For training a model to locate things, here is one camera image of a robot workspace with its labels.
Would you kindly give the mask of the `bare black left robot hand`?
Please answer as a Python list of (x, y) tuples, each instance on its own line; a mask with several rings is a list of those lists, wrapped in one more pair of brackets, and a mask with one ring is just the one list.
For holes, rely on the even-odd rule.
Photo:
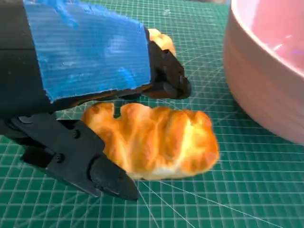
[(138, 189), (80, 120), (56, 111), (92, 100), (185, 99), (191, 85), (139, 21), (78, 0), (0, 3), (0, 133), (22, 161), (92, 196), (137, 200)]

